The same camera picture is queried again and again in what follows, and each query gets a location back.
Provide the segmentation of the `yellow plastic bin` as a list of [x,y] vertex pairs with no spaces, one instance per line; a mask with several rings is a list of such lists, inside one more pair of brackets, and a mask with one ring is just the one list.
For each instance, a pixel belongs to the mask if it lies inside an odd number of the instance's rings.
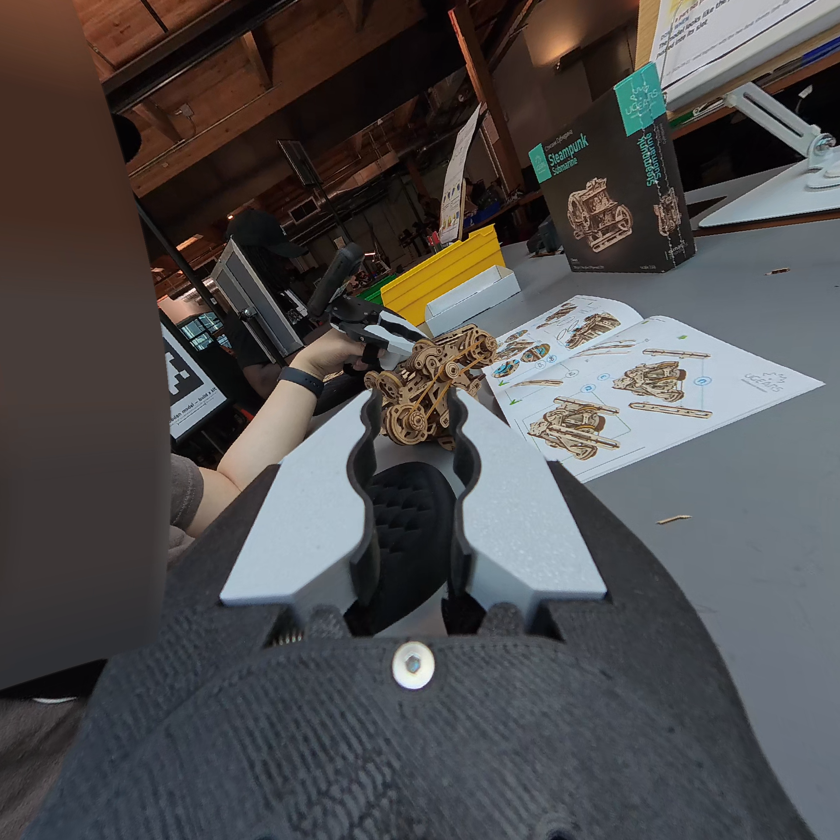
[[425,322],[426,305],[493,266],[505,266],[494,224],[443,248],[381,290],[382,305],[414,326]]

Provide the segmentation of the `wooden submarine model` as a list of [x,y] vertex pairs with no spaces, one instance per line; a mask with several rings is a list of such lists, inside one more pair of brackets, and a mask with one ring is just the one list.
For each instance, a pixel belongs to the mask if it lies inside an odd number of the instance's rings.
[[474,324],[435,339],[421,339],[393,371],[368,371],[364,385],[382,394],[381,432],[397,445],[437,441],[455,447],[449,428],[447,394],[454,389],[476,396],[483,373],[497,357],[498,341]]

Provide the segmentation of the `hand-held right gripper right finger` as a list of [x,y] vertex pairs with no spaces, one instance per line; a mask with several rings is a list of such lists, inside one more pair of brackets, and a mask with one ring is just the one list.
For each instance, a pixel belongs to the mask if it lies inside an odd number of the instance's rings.
[[599,602],[606,584],[548,462],[475,397],[448,393],[455,503],[451,595],[485,610]]

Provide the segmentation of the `person's grey shirt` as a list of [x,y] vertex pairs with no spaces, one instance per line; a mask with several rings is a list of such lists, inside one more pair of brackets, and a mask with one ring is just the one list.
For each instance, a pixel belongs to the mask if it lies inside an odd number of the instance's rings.
[[170,540],[166,569],[176,566],[194,542],[189,528],[198,513],[204,494],[200,468],[189,458],[171,455]]

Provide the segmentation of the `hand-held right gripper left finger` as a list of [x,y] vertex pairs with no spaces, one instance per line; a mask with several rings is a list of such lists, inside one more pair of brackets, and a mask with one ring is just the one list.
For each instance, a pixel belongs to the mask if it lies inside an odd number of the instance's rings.
[[357,395],[280,462],[220,592],[226,606],[370,603],[381,553],[369,486],[382,398]]

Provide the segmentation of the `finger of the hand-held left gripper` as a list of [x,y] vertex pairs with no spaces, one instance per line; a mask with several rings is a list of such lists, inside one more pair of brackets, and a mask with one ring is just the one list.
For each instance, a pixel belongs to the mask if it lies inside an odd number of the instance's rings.
[[405,327],[365,327],[363,363],[370,370],[393,371],[413,353],[417,342],[426,335]]
[[380,308],[377,326],[389,335],[410,343],[428,338],[425,332],[387,308]]

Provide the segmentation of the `white metal board stand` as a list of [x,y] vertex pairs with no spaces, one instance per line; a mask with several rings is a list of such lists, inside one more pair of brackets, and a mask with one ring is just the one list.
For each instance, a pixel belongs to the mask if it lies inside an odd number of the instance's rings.
[[838,214],[838,139],[804,121],[754,83],[735,88],[724,100],[801,159],[776,170],[703,189],[708,197],[720,194],[723,200],[708,207],[694,223],[695,230],[709,233],[718,228],[798,223],[807,217]]

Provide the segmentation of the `black teal model kit box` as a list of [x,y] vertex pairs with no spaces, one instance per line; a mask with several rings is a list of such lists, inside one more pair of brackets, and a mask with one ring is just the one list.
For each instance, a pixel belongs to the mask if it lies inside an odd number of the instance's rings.
[[664,274],[696,254],[654,62],[529,159],[573,272]]

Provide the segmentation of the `white instruction board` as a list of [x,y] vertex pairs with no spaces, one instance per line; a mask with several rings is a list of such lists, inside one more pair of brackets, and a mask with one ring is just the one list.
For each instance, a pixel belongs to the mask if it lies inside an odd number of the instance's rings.
[[838,26],[838,1],[642,1],[635,65],[654,67],[677,115],[827,46]]

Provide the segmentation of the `person's left hand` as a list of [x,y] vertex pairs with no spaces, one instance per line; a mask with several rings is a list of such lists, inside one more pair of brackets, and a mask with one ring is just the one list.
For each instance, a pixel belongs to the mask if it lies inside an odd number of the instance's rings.
[[341,371],[345,364],[358,366],[364,350],[363,342],[330,328],[300,350],[290,361],[290,367],[323,381],[330,374]]

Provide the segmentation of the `black white tag sign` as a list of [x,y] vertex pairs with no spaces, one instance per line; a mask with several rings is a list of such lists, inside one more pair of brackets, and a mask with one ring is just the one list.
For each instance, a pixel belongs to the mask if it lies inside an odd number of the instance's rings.
[[170,434],[174,444],[203,430],[230,400],[196,361],[165,320],[161,320],[164,364],[170,392]]

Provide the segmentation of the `black wrist band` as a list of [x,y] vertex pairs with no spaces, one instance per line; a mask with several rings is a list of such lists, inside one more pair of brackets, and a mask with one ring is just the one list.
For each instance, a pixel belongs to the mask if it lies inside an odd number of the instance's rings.
[[286,366],[281,369],[276,384],[279,385],[282,382],[288,382],[305,389],[314,395],[316,400],[321,398],[324,391],[324,382],[322,379],[293,366]]

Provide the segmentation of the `white cardboard tray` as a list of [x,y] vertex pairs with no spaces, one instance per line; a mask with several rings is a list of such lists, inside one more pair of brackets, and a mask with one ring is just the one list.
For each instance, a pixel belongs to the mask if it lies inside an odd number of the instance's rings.
[[498,304],[519,294],[512,269],[492,266],[431,300],[425,307],[425,325],[433,338],[454,331]]

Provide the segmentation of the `grey metal case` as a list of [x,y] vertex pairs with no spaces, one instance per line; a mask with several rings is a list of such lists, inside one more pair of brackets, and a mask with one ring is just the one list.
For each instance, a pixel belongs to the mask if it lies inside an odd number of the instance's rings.
[[292,290],[271,291],[233,239],[211,274],[270,362],[279,363],[304,346],[298,328],[310,326],[305,304]]

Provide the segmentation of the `open instruction booklet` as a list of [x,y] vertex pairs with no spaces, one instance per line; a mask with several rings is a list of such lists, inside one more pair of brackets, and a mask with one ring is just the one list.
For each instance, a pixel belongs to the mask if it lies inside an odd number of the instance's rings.
[[592,296],[501,335],[483,373],[511,428],[580,481],[823,386],[678,320]]

